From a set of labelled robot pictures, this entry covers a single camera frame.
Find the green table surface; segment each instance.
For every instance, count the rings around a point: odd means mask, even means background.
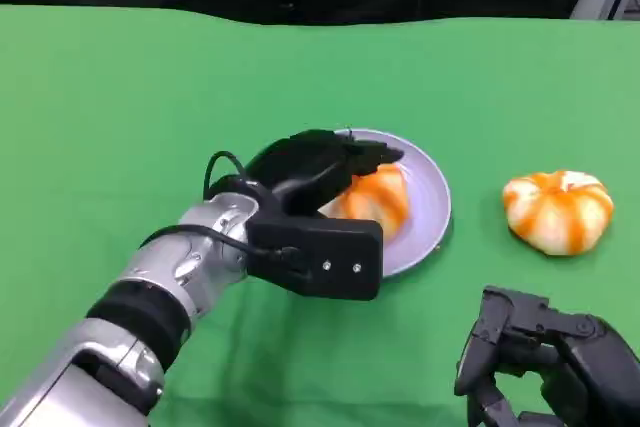
[[[150,232],[197,201],[208,156],[310,127],[419,145],[453,195],[437,256],[371,303],[230,288],[167,376],[160,426],[463,426],[455,363],[486,284],[549,295],[640,346],[640,24],[446,20],[260,27],[175,11],[0,8],[0,399]],[[597,249],[551,259],[505,225],[506,181],[559,168],[616,202]],[[534,377],[500,379],[540,409]]]

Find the plate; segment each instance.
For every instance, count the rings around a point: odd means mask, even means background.
[[[451,192],[433,159],[408,140],[377,130],[350,131],[356,139],[385,142],[404,152],[397,164],[407,181],[410,216],[384,247],[383,276],[391,277],[416,266],[439,247],[451,219]]]

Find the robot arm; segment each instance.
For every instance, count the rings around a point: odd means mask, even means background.
[[[495,373],[542,377],[552,415],[516,417]],[[604,320],[564,314],[549,299],[487,287],[458,364],[454,392],[467,396],[470,426],[640,425],[640,363]]]
[[[209,185],[215,160],[239,175]],[[125,272],[0,412],[0,426],[146,427],[164,373],[230,284],[254,275],[302,295],[373,299],[382,232],[317,209],[402,152],[329,131],[282,139],[245,170],[222,153],[203,202],[151,235]]]

